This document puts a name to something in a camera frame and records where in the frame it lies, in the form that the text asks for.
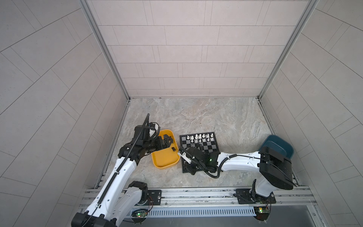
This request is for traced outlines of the black white chess board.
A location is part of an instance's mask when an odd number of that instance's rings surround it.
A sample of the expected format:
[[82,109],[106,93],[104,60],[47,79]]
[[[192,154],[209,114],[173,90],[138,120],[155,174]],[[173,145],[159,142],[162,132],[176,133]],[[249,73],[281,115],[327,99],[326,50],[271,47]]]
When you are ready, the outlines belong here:
[[[214,132],[201,132],[194,134],[184,134],[180,135],[180,144],[185,149],[188,150],[190,147],[196,147],[204,154],[211,154],[213,152],[219,151],[218,143],[216,140],[216,135]],[[202,171],[202,169],[195,163],[188,163],[184,159],[181,161],[182,173],[189,173],[189,170],[195,169],[196,172]]]

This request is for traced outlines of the yellow plastic tray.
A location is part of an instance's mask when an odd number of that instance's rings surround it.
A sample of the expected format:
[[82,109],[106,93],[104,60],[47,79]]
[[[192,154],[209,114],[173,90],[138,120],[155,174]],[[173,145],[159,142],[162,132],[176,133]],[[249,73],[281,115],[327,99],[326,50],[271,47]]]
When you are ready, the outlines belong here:
[[170,147],[155,151],[151,154],[154,166],[158,169],[166,169],[175,166],[179,162],[180,156],[178,155],[178,144],[173,132],[171,130],[162,130],[159,135],[161,136],[161,139],[164,139],[167,135],[173,142]]

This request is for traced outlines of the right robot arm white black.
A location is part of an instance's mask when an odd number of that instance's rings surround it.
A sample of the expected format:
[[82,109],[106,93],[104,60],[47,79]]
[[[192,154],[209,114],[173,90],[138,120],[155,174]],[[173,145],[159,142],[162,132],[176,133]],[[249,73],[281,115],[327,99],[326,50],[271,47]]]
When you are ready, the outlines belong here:
[[259,172],[261,177],[253,181],[249,191],[234,194],[234,197],[243,204],[272,204],[273,191],[292,190],[295,187],[291,160],[266,146],[249,154],[219,151],[208,153],[199,147],[180,147],[178,155],[188,163],[187,169],[192,175],[198,168],[214,179],[218,179],[222,171]]

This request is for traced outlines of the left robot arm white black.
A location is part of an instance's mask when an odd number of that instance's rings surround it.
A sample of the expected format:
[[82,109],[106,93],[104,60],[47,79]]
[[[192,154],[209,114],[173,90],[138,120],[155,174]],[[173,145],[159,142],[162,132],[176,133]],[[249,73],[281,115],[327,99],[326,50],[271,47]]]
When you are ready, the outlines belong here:
[[160,135],[160,126],[149,121],[135,127],[131,142],[120,148],[115,167],[106,184],[85,212],[76,213],[71,221],[73,227],[117,227],[136,204],[148,200],[148,188],[144,182],[134,181],[122,194],[127,180],[140,160],[153,152],[176,148],[172,136]]

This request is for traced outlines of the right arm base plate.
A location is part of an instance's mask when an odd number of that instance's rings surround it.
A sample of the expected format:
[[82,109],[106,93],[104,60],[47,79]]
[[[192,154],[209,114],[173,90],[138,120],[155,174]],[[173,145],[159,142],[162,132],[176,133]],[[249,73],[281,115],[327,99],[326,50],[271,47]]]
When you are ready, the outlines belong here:
[[236,189],[233,194],[237,198],[239,204],[275,204],[276,198],[273,193],[268,197],[263,197],[261,195],[251,193],[251,189]]

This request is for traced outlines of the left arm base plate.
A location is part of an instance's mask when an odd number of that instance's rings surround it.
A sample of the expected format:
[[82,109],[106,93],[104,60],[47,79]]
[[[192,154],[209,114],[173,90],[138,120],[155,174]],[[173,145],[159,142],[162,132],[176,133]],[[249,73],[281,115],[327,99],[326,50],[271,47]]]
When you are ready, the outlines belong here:
[[153,205],[160,205],[161,204],[161,198],[162,198],[162,191],[161,190],[148,190],[147,197],[144,201],[141,201],[138,203],[138,206],[151,206],[151,203]]

